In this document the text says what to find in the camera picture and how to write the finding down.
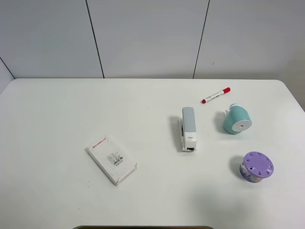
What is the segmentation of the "white cardboard box red text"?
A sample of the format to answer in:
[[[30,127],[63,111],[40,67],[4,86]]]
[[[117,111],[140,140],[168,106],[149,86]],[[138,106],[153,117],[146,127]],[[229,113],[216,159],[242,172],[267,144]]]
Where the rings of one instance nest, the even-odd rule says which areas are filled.
[[[85,150],[115,186],[137,170],[135,160],[108,135],[95,140]]]

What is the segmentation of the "white grey stapler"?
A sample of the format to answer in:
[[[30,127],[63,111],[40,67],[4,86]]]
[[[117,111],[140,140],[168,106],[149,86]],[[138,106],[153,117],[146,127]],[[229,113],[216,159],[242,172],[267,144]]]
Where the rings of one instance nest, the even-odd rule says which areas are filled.
[[[193,152],[197,150],[197,132],[193,107],[182,109],[182,118],[178,121],[181,150]]]

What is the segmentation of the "purple lidded air freshener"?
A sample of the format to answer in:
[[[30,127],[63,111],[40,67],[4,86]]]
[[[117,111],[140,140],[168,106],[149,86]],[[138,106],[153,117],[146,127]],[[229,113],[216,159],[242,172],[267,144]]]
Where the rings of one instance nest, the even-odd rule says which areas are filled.
[[[249,152],[244,156],[239,171],[248,182],[258,183],[274,173],[274,165],[263,153]]]

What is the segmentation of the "teal pencil sharpener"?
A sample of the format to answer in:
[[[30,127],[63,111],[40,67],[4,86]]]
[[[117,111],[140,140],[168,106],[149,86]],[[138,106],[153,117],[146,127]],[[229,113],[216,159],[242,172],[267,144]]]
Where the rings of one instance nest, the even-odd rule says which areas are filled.
[[[230,134],[239,134],[252,126],[248,112],[238,104],[231,104],[225,111],[224,129]]]

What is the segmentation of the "red whiteboard marker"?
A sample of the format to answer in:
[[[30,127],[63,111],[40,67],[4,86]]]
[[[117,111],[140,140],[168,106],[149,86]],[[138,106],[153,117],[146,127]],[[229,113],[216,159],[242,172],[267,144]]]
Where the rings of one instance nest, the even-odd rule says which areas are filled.
[[[209,102],[209,101],[211,101],[211,100],[213,100],[213,99],[215,99],[215,98],[217,98],[217,97],[219,97],[219,96],[221,96],[221,95],[223,95],[223,94],[226,94],[226,93],[230,92],[230,90],[231,90],[231,88],[230,88],[230,87],[227,87],[227,88],[225,88],[225,89],[223,89],[223,90],[221,90],[221,91],[219,91],[219,92],[217,92],[217,93],[214,93],[214,94],[212,94],[212,95],[210,95],[210,96],[204,98],[204,99],[201,101],[201,103],[202,103],[202,104],[205,104],[205,103],[207,103],[207,102]]]

